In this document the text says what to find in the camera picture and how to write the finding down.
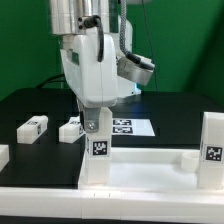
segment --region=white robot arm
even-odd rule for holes
[[[154,65],[126,50],[126,0],[120,1],[120,46],[124,56],[118,64],[110,35],[110,14],[116,10],[117,0],[49,1],[52,31],[63,36],[61,56],[66,80],[84,117],[86,183],[105,183],[109,175],[112,130],[112,113],[108,107],[117,102],[117,75],[146,84]]]

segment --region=green wall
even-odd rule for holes
[[[152,0],[146,5],[159,91],[195,91],[224,105],[223,0]],[[133,51],[152,54],[142,6],[129,6]],[[46,0],[1,0],[0,99],[60,73]],[[155,90],[152,78],[146,91]]]
[[[0,99],[60,72],[45,0],[0,2]]]
[[[213,36],[223,5],[223,0],[152,0],[147,4],[159,91],[191,90],[186,85]],[[151,57],[142,7],[129,7],[128,17],[134,24],[134,52]],[[223,42],[218,45],[224,50]],[[154,80],[142,89],[155,90]]]

